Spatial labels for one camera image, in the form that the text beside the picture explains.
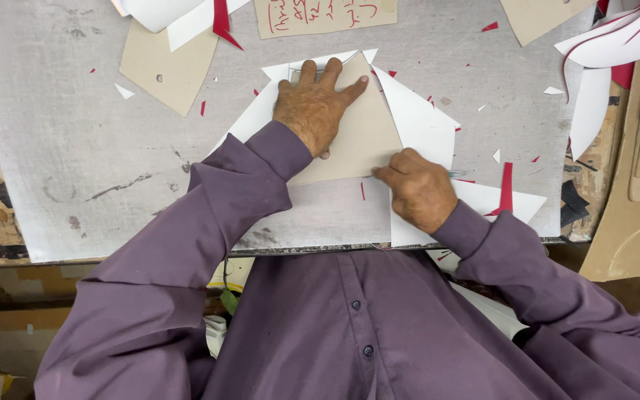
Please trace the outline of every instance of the cardboard sheet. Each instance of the cardboard sheet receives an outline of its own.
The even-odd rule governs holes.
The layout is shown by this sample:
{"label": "cardboard sheet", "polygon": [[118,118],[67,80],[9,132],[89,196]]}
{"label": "cardboard sheet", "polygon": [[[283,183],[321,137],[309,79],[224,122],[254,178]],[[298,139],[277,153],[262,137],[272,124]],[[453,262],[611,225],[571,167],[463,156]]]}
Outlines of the cardboard sheet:
{"label": "cardboard sheet", "polygon": [[510,26],[524,46],[574,17],[597,0],[501,0]]}
{"label": "cardboard sheet", "polygon": [[346,31],[397,22],[397,0],[254,0],[254,3],[261,39]]}
{"label": "cardboard sheet", "polygon": [[152,33],[133,19],[120,72],[175,113],[186,117],[204,82],[218,36],[207,29],[174,53],[167,31]]}

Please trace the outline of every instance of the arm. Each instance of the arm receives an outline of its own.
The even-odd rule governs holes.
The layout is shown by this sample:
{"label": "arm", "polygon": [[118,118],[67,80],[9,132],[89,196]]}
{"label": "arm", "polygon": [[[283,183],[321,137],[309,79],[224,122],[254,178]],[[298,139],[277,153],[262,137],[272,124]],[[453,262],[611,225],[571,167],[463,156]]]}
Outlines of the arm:
{"label": "arm", "polygon": [[331,59],[315,83],[309,61],[296,88],[281,81],[274,121],[245,144],[229,134],[192,165],[187,194],[77,284],[41,362],[38,399],[200,397],[213,368],[204,287],[254,223],[291,208],[286,182],[327,151],[367,87],[364,76],[337,93],[341,71]]}

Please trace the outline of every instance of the red paper scrap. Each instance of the red paper scrap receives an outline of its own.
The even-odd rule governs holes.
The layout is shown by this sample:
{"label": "red paper scrap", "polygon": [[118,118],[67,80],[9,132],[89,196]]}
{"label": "red paper scrap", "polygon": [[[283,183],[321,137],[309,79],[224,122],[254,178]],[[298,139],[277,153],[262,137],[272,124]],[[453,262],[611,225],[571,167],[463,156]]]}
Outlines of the red paper scrap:
{"label": "red paper scrap", "polygon": [[631,79],[634,77],[634,66],[636,62],[621,64],[611,68],[611,80],[619,85],[631,89]]}
{"label": "red paper scrap", "polygon": [[497,29],[497,28],[498,28],[498,22],[495,21],[495,22],[491,23],[490,25],[486,26],[485,28],[483,28],[483,32],[492,31],[492,30]]}
{"label": "red paper scrap", "polygon": [[503,169],[503,183],[500,186],[500,206],[485,216],[497,216],[502,210],[513,212],[513,163],[506,162]]}
{"label": "red paper scrap", "polygon": [[243,50],[236,40],[231,37],[229,27],[229,12],[226,6],[226,0],[214,0],[214,25],[211,30],[220,38],[226,39],[229,43]]}

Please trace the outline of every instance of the left hand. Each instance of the left hand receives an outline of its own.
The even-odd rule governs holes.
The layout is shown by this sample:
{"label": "left hand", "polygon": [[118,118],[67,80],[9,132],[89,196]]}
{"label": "left hand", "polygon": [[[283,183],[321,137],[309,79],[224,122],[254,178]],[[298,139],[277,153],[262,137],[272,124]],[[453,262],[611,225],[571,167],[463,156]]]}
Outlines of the left hand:
{"label": "left hand", "polygon": [[278,84],[278,101],[273,110],[273,120],[285,124],[305,143],[313,158],[330,157],[329,147],[337,136],[340,119],[357,97],[367,88],[368,76],[341,92],[335,91],[337,77],[342,72],[342,62],[332,58],[315,83],[317,65],[313,60],[303,63],[300,81],[296,87],[281,80]]}

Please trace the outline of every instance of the purple shirt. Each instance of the purple shirt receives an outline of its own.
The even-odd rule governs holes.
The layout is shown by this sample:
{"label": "purple shirt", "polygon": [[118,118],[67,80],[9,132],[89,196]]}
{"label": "purple shirt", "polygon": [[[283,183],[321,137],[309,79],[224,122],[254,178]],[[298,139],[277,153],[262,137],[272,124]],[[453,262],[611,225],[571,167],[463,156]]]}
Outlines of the purple shirt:
{"label": "purple shirt", "polygon": [[272,122],[193,164],[189,191],[77,284],[40,365],[48,399],[640,399],[640,313],[459,202],[433,237],[530,326],[508,340],[422,251],[255,260],[218,359],[204,287],[238,239],[291,208],[311,161]]}

